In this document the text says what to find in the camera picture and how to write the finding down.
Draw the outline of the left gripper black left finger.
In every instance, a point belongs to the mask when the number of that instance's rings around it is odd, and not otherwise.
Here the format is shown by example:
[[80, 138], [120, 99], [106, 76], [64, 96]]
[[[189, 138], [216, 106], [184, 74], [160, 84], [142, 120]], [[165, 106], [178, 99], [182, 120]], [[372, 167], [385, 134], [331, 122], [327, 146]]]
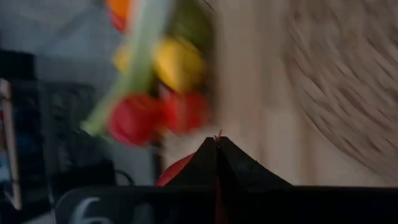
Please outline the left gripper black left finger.
[[83, 187], [67, 192], [55, 221], [74, 223], [214, 223], [216, 142], [206, 138], [162, 187]]

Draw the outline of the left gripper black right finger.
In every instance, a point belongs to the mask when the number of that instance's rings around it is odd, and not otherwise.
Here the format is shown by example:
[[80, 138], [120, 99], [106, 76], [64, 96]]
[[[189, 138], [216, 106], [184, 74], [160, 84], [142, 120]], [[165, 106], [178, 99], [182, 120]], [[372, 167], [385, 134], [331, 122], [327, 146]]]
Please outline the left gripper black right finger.
[[230, 223], [397, 223], [396, 188], [293, 185], [227, 137], [217, 171]]

